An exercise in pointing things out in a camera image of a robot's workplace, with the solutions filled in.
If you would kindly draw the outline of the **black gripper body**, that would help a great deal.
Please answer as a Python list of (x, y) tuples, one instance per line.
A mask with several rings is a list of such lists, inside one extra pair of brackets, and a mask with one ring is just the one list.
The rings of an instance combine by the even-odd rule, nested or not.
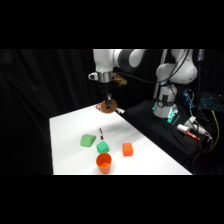
[(100, 83), (99, 86), (100, 86), (100, 90), (101, 90), (104, 98), (106, 98), (108, 95), (112, 95), (112, 83), (111, 82)]

